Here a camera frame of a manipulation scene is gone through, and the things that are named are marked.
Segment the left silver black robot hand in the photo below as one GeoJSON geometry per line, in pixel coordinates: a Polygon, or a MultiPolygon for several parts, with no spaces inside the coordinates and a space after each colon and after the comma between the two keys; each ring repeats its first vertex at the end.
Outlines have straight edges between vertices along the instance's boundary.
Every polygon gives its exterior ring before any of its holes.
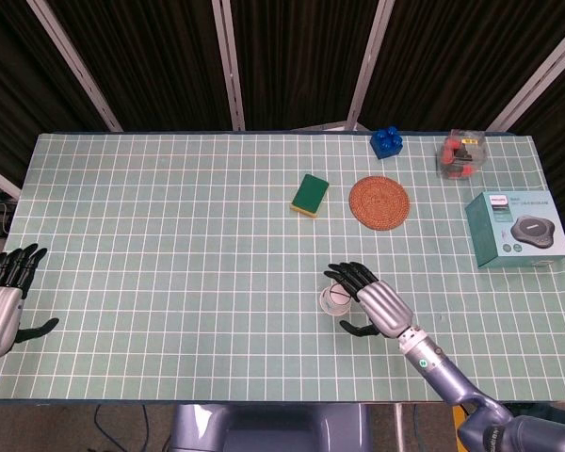
{"type": "Polygon", "coordinates": [[[58,324],[56,318],[51,318],[39,327],[20,327],[25,299],[46,253],[47,249],[36,243],[0,253],[0,357],[15,344],[41,338],[58,324]]]}

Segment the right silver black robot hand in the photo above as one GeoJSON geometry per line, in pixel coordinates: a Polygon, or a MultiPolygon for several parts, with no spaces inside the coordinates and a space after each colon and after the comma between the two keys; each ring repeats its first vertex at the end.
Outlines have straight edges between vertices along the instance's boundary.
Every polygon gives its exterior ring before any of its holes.
{"type": "Polygon", "coordinates": [[[339,283],[356,301],[370,324],[356,327],[345,320],[340,326],[356,337],[383,335],[397,338],[412,326],[413,311],[396,293],[370,269],[358,262],[329,264],[324,274],[339,283]]]}

